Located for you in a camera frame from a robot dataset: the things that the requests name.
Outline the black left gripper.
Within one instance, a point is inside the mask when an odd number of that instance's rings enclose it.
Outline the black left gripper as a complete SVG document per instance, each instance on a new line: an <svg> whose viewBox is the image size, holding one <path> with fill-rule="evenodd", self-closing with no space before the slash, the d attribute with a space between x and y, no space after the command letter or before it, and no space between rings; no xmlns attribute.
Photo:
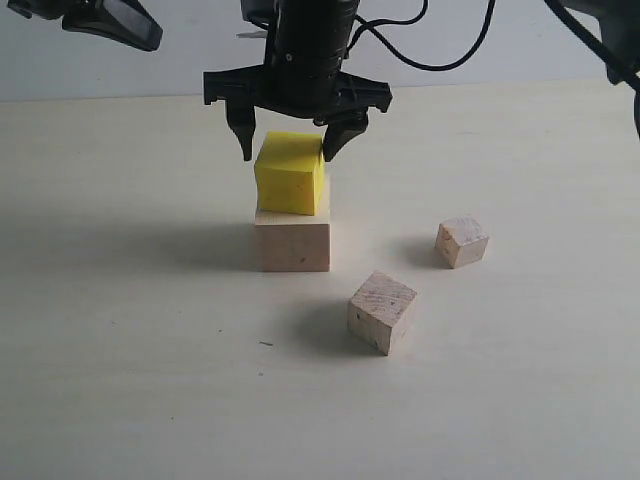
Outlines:
<svg viewBox="0 0 640 480"><path fill-rule="evenodd" d="M163 29L139 1L8 0L18 15L44 20L63 17L62 29L107 38L145 52L156 51Z"/></svg>

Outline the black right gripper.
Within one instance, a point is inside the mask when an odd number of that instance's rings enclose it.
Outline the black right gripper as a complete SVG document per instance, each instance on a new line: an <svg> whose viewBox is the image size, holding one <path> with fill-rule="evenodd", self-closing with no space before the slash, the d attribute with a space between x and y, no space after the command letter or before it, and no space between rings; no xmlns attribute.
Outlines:
<svg viewBox="0 0 640 480"><path fill-rule="evenodd" d="M204 103L226 101L226 120L250 161L255 108L327 124L324 160L331 162L369 125L366 110L385 113L388 84L341 70L357 1L243 1L247 21L266 26L263 61L254 66L203 74Z"/></svg>

